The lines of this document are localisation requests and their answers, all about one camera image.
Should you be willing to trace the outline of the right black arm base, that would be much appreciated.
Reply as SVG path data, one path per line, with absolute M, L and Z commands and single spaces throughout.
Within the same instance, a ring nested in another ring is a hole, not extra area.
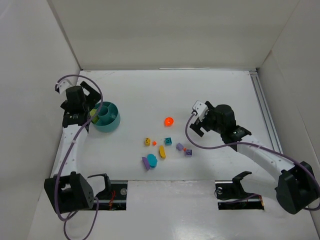
M 218 210 L 265 210 L 263 199 L 260 195 L 245 192 L 241 181 L 252 174 L 243 171 L 231 180 L 216 180 L 214 195 L 217 198 Z

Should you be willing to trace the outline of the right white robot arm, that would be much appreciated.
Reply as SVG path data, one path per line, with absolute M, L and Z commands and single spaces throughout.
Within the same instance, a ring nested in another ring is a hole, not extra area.
M 222 148 L 230 147 L 246 156 L 264 169 L 275 180 L 275 188 L 269 190 L 262 184 L 243 187 L 238 184 L 233 199 L 244 201 L 250 196 L 268 196 L 288 213 L 297 214 L 301 210 L 317 211 L 319 207 L 309 205 L 320 197 L 318 184 L 312 167 L 302 161 L 265 147 L 246 128 L 237 124 L 235 113 L 229 105 L 213 106 L 209 101 L 196 101 L 192 107 L 194 123 L 187 122 L 185 128 L 192 129 L 200 137 L 213 131 L 220 135 Z

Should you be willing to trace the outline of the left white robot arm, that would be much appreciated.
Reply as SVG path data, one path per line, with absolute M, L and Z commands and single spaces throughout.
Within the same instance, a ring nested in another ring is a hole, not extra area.
M 68 86 L 66 81 L 57 84 L 59 93 L 66 93 L 66 100 L 61 104 L 64 110 L 62 136 L 59 145 L 58 164 L 53 176 L 45 179 L 44 190 L 55 213 L 90 210 L 94 205 L 94 193 L 90 184 L 78 169 L 81 155 L 89 133 L 90 123 L 103 106 L 101 90 L 92 88 L 85 81 L 79 85 Z

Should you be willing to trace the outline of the lilac square lego brick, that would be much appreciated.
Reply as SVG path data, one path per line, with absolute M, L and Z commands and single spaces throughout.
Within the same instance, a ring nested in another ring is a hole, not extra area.
M 186 150 L 184 151 L 184 155 L 185 155 L 186 157 L 191 157 L 191 156 L 193 155 L 193 151 L 192 151 L 191 149 L 186 149 Z

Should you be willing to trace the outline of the teal rounded lego brick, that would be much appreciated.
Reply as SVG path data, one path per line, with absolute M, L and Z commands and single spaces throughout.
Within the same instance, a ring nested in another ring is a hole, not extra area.
M 150 168 L 155 168 L 157 166 L 158 160 L 154 154 L 148 154 L 146 158 L 148 160 Z

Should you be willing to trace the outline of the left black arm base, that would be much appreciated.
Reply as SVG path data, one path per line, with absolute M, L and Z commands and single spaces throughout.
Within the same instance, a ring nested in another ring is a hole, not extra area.
M 99 178 L 102 185 L 95 191 L 88 182 L 89 179 Z M 128 182 L 110 180 L 106 173 L 90 175 L 81 181 L 84 183 L 84 207 L 81 211 L 125 211 L 127 209 Z

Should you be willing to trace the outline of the purple curved lego brick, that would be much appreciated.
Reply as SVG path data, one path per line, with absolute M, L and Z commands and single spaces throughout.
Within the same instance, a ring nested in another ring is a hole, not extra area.
M 147 171 L 149 171 L 151 167 L 150 167 L 150 164 L 149 164 L 148 159 L 147 159 L 146 157 L 142 157 L 142 162 L 143 162 L 143 164 L 144 164 L 144 166 L 145 166 L 145 169 L 146 169 Z

